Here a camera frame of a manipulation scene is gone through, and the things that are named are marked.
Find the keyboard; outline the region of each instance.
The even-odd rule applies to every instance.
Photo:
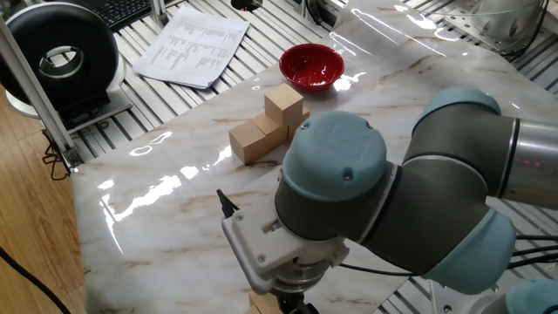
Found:
[[[151,12],[150,0],[112,0],[93,9],[115,32]]]

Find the wooden block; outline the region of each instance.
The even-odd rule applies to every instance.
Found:
[[[269,151],[265,147],[265,134],[252,120],[228,131],[228,137],[231,149],[245,165],[263,157]]]
[[[245,311],[244,314],[261,314],[261,313],[255,306],[252,306],[248,309],[248,311]]]
[[[265,296],[260,296],[250,291],[248,293],[248,299],[250,300],[250,306],[256,307],[261,314],[282,314],[281,309],[279,309],[277,297],[270,293]]]
[[[288,129],[282,128],[281,126],[276,124],[265,113],[259,114],[256,117],[252,118],[252,122],[254,122],[254,124],[256,124],[265,134],[265,144],[263,145],[268,149],[268,152],[280,146],[289,137]]]
[[[292,140],[295,137],[296,130],[298,130],[299,126],[309,117],[310,117],[310,110],[307,107],[303,106],[302,118],[298,120],[296,124],[288,127],[289,140]]]
[[[265,95],[265,114],[279,126],[287,128],[303,115],[303,96],[288,84],[281,84]]]

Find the cable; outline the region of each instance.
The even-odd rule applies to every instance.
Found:
[[[537,252],[545,252],[548,250],[553,250],[553,249],[558,249],[558,245],[549,245],[546,247],[540,247],[540,248],[534,248],[534,249],[524,249],[521,251],[515,251],[512,256],[524,256],[527,254],[531,254],[531,253],[537,253]]]
[[[23,268],[20,264],[18,264],[11,256],[0,247],[0,257],[4,259],[5,262],[12,269],[17,271],[21,276],[25,277],[25,279],[29,280],[33,283],[37,288],[39,288],[59,309],[63,314],[71,314],[70,310],[62,303],[62,301],[52,292],[47,286],[44,285],[40,280],[38,280],[35,276],[33,276],[29,271]]]
[[[553,253],[553,254],[547,254],[545,256],[539,256],[539,257],[534,257],[534,258],[528,258],[526,260],[523,261],[519,261],[519,262],[511,262],[507,268],[509,270],[512,270],[514,268],[518,268],[521,266],[526,266],[526,265],[530,265],[533,263],[548,263],[549,261],[552,261],[554,259],[558,258],[558,253]]]
[[[368,272],[368,273],[372,273],[372,274],[378,274],[378,275],[386,275],[386,276],[418,276],[417,274],[414,274],[414,273],[395,273],[395,272],[383,271],[383,270],[371,270],[371,269],[367,269],[367,268],[364,268],[364,267],[358,267],[358,266],[353,266],[353,265],[347,265],[347,264],[345,264],[345,263],[342,263],[342,264],[340,264],[339,266],[345,267],[346,269],[349,269],[349,270],[364,271],[364,272]]]
[[[515,240],[558,241],[558,235],[516,235]]]
[[[541,31],[541,27],[542,27],[542,22],[544,21],[544,17],[547,14],[548,3],[550,2],[550,0],[544,0],[544,1],[545,3],[542,5],[542,10],[541,10],[541,18],[539,20],[539,23],[537,24],[536,30],[533,33],[533,37],[529,40],[529,43],[523,48],[519,49],[518,51],[511,51],[511,52],[505,52],[500,54],[502,57],[515,57],[509,62],[516,60],[520,55],[522,55],[525,51],[527,51],[527,49],[529,49],[531,44],[533,44],[534,40],[539,35],[539,31]]]

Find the marble table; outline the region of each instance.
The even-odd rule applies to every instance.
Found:
[[[456,41],[397,0],[351,0],[322,44],[344,75],[320,95],[317,114],[356,113],[383,134],[400,162],[411,130],[434,94],[456,85],[494,96],[505,115],[553,121],[554,97],[506,60]],[[221,188],[238,206],[274,193],[282,146],[246,167],[228,130],[261,113],[263,95],[283,83],[277,65],[182,114],[71,176],[89,313],[243,313],[248,282],[221,230]],[[396,267],[349,243],[347,263]],[[322,313],[371,313],[406,278],[330,270],[307,293]]]

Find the red bowl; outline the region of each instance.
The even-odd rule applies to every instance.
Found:
[[[322,44],[300,44],[287,50],[279,60],[282,75],[301,92],[321,92],[330,88],[344,71],[343,58]]]

